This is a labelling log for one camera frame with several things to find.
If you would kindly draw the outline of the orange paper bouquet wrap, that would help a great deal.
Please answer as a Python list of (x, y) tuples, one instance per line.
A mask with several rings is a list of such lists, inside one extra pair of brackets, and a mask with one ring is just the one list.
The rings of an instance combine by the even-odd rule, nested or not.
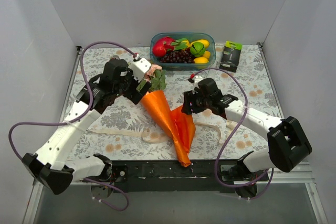
[(147, 93), (141, 104), (163, 132), (172, 137), (180, 165), (190, 166), (188, 154), (196, 131), (193, 117), (182, 113), (181, 106), (171, 110), (162, 90)]

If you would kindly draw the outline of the artificial flower bunch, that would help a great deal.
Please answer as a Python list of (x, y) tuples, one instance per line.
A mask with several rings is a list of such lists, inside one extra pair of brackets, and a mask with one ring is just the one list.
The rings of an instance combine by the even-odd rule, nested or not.
[(166, 71), (159, 65), (151, 65), (151, 68), (138, 85), (137, 90), (140, 91), (147, 82), (151, 84), (148, 90), (149, 93), (156, 90), (164, 90), (166, 88), (165, 79)]

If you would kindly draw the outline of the cream printed ribbon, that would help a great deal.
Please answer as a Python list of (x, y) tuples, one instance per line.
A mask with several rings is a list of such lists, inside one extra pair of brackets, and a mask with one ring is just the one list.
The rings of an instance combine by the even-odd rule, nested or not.
[[(218, 133), (218, 137), (216, 138), (218, 143), (223, 143), (229, 137), (229, 134), (232, 130), (236, 127), (237, 123), (233, 121), (226, 121), (225, 124), (225, 131), (226, 137), (222, 137), (221, 128), (218, 125), (210, 125), (201, 122), (195, 122), (195, 125), (198, 127), (209, 127), (215, 129)], [(96, 134), (105, 134), (105, 135), (122, 135), (122, 136), (131, 136), (131, 137), (139, 137), (145, 143), (150, 144), (157, 144), (163, 143), (170, 140), (172, 137), (166, 133), (164, 133), (160, 128), (156, 130), (154, 129), (144, 129), (142, 131), (132, 131), (132, 130), (114, 130), (114, 129), (95, 129), (92, 127), (91, 129), (87, 130), (90, 133)]]

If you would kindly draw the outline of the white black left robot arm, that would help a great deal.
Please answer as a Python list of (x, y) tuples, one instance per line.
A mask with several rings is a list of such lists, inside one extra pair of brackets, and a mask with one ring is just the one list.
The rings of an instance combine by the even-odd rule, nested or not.
[(27, 153), (22, 163), (32, 176), (55, 195), (64, 192), (72, 182), (90, 178), (106, 182), (112, 178), (112, 161), (102, 154), (67, 160), (71, 150), (87, 129), (101, 116), (115, 99), (123, 96), (138, 104), (149, 91), (146, 82), (138, 90), (140, 82), (150, 70), (151, 63), (139, 58), (130, 65), (123, 59), (109, 60), (103, 73), (90, 79), (76, 97), (65, 124), (56, 129), (50, 139), (35, 153)]

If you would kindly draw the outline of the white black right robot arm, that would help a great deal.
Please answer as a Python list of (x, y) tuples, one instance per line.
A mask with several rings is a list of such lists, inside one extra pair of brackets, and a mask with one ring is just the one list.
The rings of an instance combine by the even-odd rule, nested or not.
[(222, 94), (212, 78), (193, 77), (189, 82), (193, 89), (183, 94), (183, 113), (191, 115), (209, 109), (214, 115), (243, 125), (268, 142), (267, 148), (248, 152), (233, 167), (221, 171), (226, 179), (248, 181), (257, 172), (270, 168), (288, 173), (312, 153), (308, 138), (296, 118), (282, 119), (248, 108), (237, 97)]

